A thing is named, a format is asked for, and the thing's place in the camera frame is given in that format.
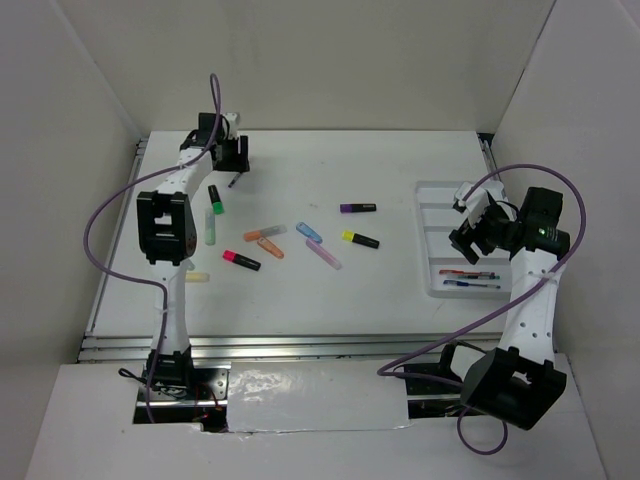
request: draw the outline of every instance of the green highlighter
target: green highlighter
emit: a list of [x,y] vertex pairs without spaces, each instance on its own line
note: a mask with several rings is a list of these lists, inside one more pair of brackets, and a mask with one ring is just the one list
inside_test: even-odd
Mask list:
[[222,215],[224,213],[224,207],[222,206],[222,200],[215,185],[209,185],[209,198],[211,199],[213,213]]
[[205,245],[216,244],[216,214],[210,208],[204,211],[204,243]]

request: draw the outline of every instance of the white panel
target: white panel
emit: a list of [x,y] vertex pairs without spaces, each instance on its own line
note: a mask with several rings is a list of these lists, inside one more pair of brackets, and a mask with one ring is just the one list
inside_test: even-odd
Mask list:
[[638,0],[620,0],[636,25],[640,26],[640,2]]
[[[460,443],[453,418],[385,431],[288,434],[132,425],[138,387],[117,375],[120,366],[61,368],[28,480],[184,478],[185,472],[193,478],[265,480],[605,478],[572,377],[569,404],[563,402],[529,432],[510,429],[501,453],[481,457]],[[557,366],[568,372],[561,356]],[[467,418],[463,428],[479,448],[495,445],[502,431],[488,417]]]
[[[43,0],[2,2],[0,478],[22,479],[60,362],[73,361],[98,272],[89,214],[126,178],[134,142]],[[114,209],[96,228],[103,256]]]
[[[587,234],[560,284],[556,325],[614,479],[640,477],[639,59],[640,29],[620,2],[559,0],[494,142],[498,164],[556,168],[585,197]],[[503,180],[512,200],[529,185],[559,188],[538,174]],[[566,193],[561,226],[575,235],[577,225]]]
[[230,432],[388,430],[409,426],[407,391],[379,360],[234,362]]
[[62,0],[147,131],[211,110],[248,128],[494,131],[553,0]]

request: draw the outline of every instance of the blue pen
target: blue pen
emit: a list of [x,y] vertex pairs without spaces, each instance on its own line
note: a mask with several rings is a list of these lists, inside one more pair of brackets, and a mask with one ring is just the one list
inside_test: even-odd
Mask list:
[[454,275],[460,280],[500,280],[500,275]]
[[453,285],[455,287],[482,287],[482,288],[495,288],[496,290],[500,289],[500,285],[491,285],[489,283],[469,283],[469,282],[461,282],[459,280],[445,280],[445,285]]
[[313,240],[314,242],[320,244],[322,243],[322,237],[320,235],[318,235],[313,228],[311,228],[309,225],[307,225],[304,222],[300,222],[296,225],[296,230],[298,230],[301,234],[303,234],[305,237],[310,238],[311,240]]

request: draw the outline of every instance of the red pen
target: red pen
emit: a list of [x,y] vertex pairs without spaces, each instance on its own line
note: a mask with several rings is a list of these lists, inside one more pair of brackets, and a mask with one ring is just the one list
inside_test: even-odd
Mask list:
[[456,275],[483,275],[483,276],[495,276],[496,272],[465,272],[464,270],[440,270],[440,275],[446,275],[447,273],[454,273]]

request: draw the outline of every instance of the pink highlighter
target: pink highlighter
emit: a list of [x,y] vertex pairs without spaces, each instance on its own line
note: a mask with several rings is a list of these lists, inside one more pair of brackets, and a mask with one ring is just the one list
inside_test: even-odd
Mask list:
[[307,238],[306,244],[307,244],[307,247],[309,247],[311,250],[316,252],[321,259],[323,259],[333,268],[335,268],[336,270],[340,270],[342,268],[342,264],[333,255],[327,252],[324,248],[322,248],[316,242],[314,242],[310,238]]

